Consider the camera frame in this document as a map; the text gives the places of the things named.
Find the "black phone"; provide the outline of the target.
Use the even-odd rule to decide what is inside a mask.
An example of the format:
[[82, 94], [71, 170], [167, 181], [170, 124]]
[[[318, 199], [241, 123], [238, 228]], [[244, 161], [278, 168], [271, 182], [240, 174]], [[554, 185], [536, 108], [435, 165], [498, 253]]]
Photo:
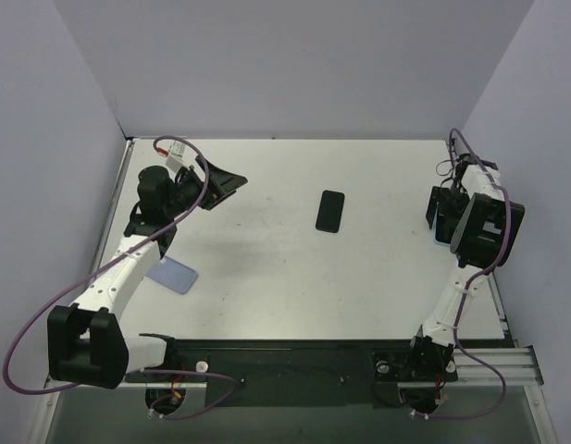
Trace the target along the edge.
[[315, 228], [336, 234], [340, 230], [345, 195], [339, 191], [324, 190], [317, 211]]

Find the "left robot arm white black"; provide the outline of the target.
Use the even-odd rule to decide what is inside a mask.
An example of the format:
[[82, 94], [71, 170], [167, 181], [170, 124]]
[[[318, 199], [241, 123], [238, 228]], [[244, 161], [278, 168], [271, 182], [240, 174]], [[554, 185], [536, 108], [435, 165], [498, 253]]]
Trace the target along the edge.
[[146, 274], [165, 257], [180, 215], [210, 211], [247, 183], [247, 178], [195, 159], [204, 170], [172, 161], [138, 175], [139, 200], [130, 212], [112, 265], [98, 272], [83, 294], [47, 317], [49, 375], [57, 381], [116, 388], [127, 374], [147, 369], [170, 380], [179, 370], [172, 339], [152, 333], [128, 337], [119, 319]]

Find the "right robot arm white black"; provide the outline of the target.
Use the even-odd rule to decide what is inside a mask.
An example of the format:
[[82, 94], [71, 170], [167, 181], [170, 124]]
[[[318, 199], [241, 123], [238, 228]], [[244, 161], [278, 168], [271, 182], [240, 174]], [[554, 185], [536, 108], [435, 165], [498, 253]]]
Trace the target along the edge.
[[458, 157], [449, 188], [431, 190], [426, 220], [434, 239], [447, 244], [456, 265], [432, 314], [402, 357], [416, 381], [453, 380], [453, 350], [465, 311], [489, 275], [513, 249], [526, 208], [505, 195], [496, 164], [472, 154]]

